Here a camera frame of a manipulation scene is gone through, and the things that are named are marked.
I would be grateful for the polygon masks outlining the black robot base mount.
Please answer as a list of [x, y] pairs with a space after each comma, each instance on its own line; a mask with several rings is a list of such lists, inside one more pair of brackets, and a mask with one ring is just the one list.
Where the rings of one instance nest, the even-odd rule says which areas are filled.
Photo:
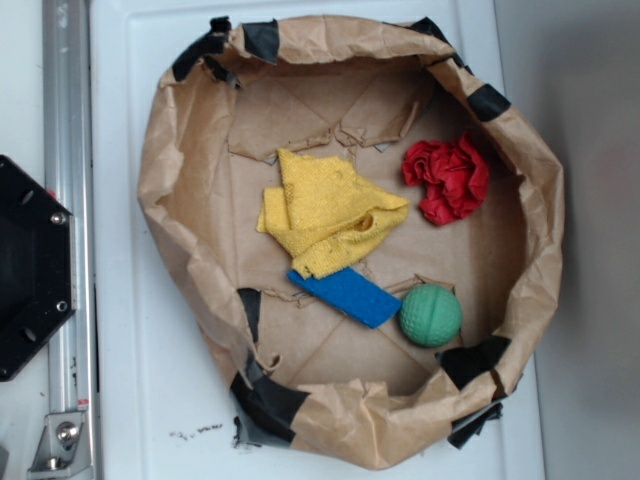
[[1, 157], [1, 380], [9, 382], [75, 312], [72, 220]]

